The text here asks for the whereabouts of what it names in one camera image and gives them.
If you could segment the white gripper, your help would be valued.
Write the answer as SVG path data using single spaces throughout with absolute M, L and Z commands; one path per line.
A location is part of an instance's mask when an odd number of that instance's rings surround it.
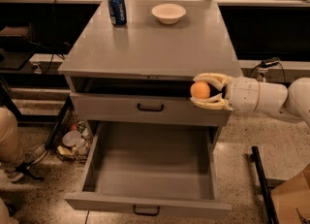
M 222 93 L 207 99 L 191 97 L 191 102 L 199 108 L 248 113 L 252 112 L 258 105 L 260 86 L 254 79 L 245 77 L 232 79 L 232 77 L 224 74 L 203 73 L 195 76 L 193 81 L 204 81 L 219 91 L 226 86 L 225 99 L 222 97 Z

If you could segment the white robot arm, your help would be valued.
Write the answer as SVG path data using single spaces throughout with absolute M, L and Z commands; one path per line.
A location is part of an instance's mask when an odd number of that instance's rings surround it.
M 310 79 L 300 78 L 288 87 L 246 77 L 205 73 L 194 77 L 191 102 L 207 110 L 238 113 L 263 112 L 286 122 L 310 126 Z

